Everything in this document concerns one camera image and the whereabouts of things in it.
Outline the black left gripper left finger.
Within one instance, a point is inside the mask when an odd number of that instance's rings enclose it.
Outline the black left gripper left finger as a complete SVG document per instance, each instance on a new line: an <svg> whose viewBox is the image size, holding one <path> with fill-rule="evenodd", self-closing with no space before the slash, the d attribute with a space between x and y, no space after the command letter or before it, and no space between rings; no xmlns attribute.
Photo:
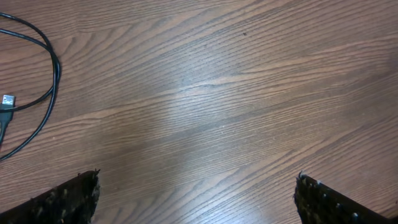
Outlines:
<svg viewBox="0 0 398 224"><path fill-rule="evenodd" d="M98 170L89 170L1 213L2 224L89 224L100 197Z"/></svg>

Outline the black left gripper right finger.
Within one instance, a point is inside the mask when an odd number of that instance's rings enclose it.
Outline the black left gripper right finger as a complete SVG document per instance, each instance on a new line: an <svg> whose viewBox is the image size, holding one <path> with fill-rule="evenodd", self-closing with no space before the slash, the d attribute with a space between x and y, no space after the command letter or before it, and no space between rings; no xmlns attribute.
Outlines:
<svg viewBox="0 0 398 224"><path fill-rule="evenodd" d="M294 203L303 224L397 224L300 172Z"/></svg>

